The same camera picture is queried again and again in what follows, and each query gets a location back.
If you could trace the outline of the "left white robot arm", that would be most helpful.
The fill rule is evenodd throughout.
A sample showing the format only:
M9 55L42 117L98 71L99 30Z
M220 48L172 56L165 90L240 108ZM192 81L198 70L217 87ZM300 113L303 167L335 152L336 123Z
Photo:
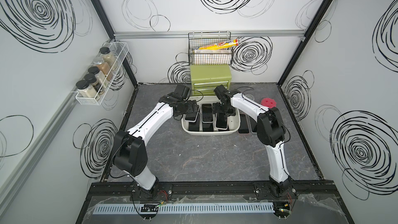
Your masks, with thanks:
M154 109L134 127L118 131L110 155L111 164L132 177L141 189L154 197L159 180L147 166L146 146L157 130L169 119L198 114L196 100L189 100L191 90L184 85L162 96Z

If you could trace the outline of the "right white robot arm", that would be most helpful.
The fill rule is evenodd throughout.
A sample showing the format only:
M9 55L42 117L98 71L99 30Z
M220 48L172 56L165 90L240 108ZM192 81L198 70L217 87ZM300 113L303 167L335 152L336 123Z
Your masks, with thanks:
M265 145L270 165L269 190L273 197L280 198L291 186L284 152L287 129L278 108L265 107L249 98L239 90L228 90L223 85L214 89L220 106L215 112L234 116L236 110L243 111L257 123L257 137Z

